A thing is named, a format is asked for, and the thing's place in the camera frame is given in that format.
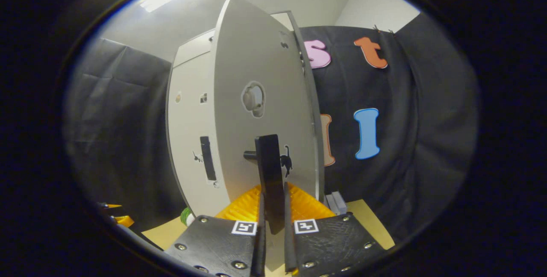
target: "circular cutout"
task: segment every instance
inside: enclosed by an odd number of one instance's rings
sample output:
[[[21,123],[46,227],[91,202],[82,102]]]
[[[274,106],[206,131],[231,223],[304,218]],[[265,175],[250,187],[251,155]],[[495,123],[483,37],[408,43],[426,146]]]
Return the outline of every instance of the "circular cutout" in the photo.
[[[261,118],[264,115],[266,96],[264,87],[259,82],[249,82],[241,92],[241,102],[244,109],[251,112],[253,117]]]

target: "orange letter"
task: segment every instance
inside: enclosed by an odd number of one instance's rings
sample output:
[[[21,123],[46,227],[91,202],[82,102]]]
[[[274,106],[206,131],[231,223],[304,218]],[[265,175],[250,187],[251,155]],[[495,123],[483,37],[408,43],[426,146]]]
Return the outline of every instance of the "orange letter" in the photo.
[[[361,50],[363,51],[363,55],[365,56],[365,60],[373,67],[375,68],[385,68],[387,67],[387,60],[380,59],[378,57],[378,53],[376,53],[377,49],[380,49],[379,45],[377,43],[372,43],[371,39],[367,37],[363,37],[361,39],[358,39],[357,41],[353,42],[358,47],[361,47]]]
[[[332,122],[330,115],[321,114],[321,128],[323,131],[323,158],[325,167],[330,166],[336,162],[334,156],[330,154],[330,142],[329,142],[329,124]]]

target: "pink letter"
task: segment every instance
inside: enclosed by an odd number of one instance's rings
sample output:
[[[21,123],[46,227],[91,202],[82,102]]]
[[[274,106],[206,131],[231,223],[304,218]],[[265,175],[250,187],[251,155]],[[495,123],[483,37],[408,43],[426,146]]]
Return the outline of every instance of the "pink letter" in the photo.
[[[326,67],[330,63],[330,55],[324,50],[326,45],[319,41],[305,41],[304,46],[306,47],[306,51],[308,53],[309,63],[311,64],[311,68],[322,68]]]

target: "black curtain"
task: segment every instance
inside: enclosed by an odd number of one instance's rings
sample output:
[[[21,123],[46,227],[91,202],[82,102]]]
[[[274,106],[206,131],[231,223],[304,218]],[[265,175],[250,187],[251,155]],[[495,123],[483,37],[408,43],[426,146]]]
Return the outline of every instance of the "black curtain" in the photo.
[[[320,112],[332,117],[326,192],[364,199],[395,242],[431,221],[465,178],[477,136],[473,70],[439,27],[420,14],[396,34],[367,28],[301,28],[332,60],[313,69]],[[375,68],[354,45],[368,37],[388,66]],[[380,151],[359,160],[355,111],[376,108]]]
[[[184,209],[166,138],[170,70],[163,59],[100,39],[65,97],[63,132],[78,179],[93,201],[123,205],[136,231]]]

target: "green object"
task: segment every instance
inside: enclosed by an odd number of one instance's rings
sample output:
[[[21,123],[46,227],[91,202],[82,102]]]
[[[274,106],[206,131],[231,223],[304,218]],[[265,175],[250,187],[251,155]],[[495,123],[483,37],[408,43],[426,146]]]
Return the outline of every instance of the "green object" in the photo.
[[[188,219],[188,216],[190,216],[192,214],[192,212],[190,212],[190,208],[189,207],[186,207],[185,209],[182,210],[182,213],[180,213],[180,221],[185,225],[185,226],[188,226],[186,224],[186,220]]]

